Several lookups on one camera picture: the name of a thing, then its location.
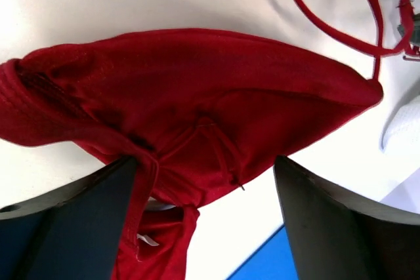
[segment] red velvet garment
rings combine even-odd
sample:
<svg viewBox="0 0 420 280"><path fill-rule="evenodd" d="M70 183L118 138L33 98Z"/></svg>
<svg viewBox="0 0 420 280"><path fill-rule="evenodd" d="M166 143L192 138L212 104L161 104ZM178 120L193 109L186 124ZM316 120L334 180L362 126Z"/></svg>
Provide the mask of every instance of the red velvet garment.
<svg viewBox="0 0 420 280"><path fill-rule="evenodd" d="M217 30L129 33L37 50L0 65L0 138L25 146L71 140L102 161L139 161L115 280L181 280L198 208L226 195L378 103L384 49L330 36L376 58L374 79L291 45ZM177 206L145 211L149 196ZM147 235L157 246L138 239Z"/></svg>

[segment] red cord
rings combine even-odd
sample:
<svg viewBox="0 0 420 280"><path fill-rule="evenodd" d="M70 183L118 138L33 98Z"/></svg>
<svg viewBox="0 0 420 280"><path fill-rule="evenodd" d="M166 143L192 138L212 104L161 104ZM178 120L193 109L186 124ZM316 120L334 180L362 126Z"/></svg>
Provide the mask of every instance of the red cord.
<svg viewBox="0 0 420 280"><path fill-rule="evenodd" d="M381 57L388 56L393 54L399 54L403 50L406 54L410 56L419 56L418 52L415 52L414 49L410 47L410 37L414 31L414 21L413 21L413 7L410 0L400 0L400 9L401 24L404 27L405 35L397 43L393 49L388 49L383 47L383 32L384 32L384 21L381 11L381 6L379 0L367 0L371 7L373 16L377 24L377 44L372 45L361 41L353 36L350 36L346 33L343 33L335 28L332 28L324 21L319 19L303 2L303 0L294 0L297 6L302 10L304 15L318 28L327 33L332 38L337 41L350 46L364 54L375 57L375 65L373 70L373 78L378 79L379 68L381 65Z"/></svg>

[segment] white table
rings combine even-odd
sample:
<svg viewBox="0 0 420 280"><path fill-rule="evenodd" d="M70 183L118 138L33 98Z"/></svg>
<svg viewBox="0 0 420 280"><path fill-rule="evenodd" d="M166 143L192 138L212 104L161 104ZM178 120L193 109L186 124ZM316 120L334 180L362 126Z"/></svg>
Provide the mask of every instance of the white table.
<svg viewBox="0 0 420 280"><path fill-rule="evenodd" d="M340 30L375 42L366 0L305 0ZM420 0L414 5L420 7ZM386 41L398 40L398 0L381 0ZM293 0L0 0L0 62L61 43L83 43L120 33L203 27L285 41L351 65L370 77L372 58L330 39ZM293 155L315 173L381 200L417 167L413 157L386 157L381 134L397 103L420 78L420 64L401 56L383 61L383 102L343 128ZM0 141L0 207L39 195L99 169L102 163L72 143L22 148ZM187 279L226 279L281 224L271 171L201 209L188 251Z"/></svg>

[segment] red garment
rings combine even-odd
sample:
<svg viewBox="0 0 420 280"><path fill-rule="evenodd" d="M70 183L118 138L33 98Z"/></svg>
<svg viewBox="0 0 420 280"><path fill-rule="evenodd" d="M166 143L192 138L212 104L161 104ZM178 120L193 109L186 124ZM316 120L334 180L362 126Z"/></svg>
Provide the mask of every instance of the red garment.
<svg viewBox="0 0 420 280"><path fill-rule="evenodd" d="M368 53L389 53L381 41L377 47ZM0 138L25 146L71 140L106 163L135 156L140 166L113 278L181 280L197 208L382 96L376 79L278 41L147 31L0 65ZM177 207L145 212L149 196Z"/></svg>

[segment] blue surface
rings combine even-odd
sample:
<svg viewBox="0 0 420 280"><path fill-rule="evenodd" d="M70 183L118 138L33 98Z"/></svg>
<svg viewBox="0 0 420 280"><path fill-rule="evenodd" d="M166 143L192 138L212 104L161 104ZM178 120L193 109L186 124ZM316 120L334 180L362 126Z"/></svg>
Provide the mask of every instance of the blue surface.
<svg viewBox="0 0 420 280"><path fill-rule="evenodd" d="M286 229L277 231L229 280L298 280Z"/></svg>

